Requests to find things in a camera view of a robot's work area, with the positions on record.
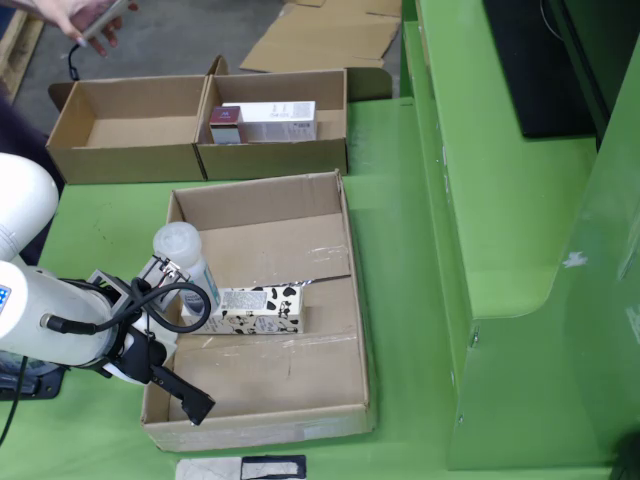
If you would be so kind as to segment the person's hand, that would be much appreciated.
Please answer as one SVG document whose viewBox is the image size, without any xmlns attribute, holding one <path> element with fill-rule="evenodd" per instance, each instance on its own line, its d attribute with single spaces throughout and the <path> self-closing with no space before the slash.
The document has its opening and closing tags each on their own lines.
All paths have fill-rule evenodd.
<svg viewBox="0 0 640 480">
<path fill-rule="evenodd" d="M 103 57 L 107 51 L 99 39 L 86 37 L 83 32 L 113 4 L 110 0 L 1 0 L 3 7 L 25 11 L 57 26 L 77 45 L 91 46 Z"/>
</svg>

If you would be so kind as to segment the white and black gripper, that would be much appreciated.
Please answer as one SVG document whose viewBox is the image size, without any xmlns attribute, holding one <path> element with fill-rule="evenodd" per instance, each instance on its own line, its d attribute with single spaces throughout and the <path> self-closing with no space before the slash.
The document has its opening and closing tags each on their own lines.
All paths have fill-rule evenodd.
<svg viewBox="0 0 640 480">
<path fill-rule="evenodd" d="M 181 402 L 193 425 L 200 425 L 215 406 L 206 392 L 164 367 L 175 353 L 175 333 L 147 312 L 135 321 L 125 321 L 116 330 L 114 344 L 105 354 L 102 373 L 134 384 L 151 382 Z"/>
</svg>

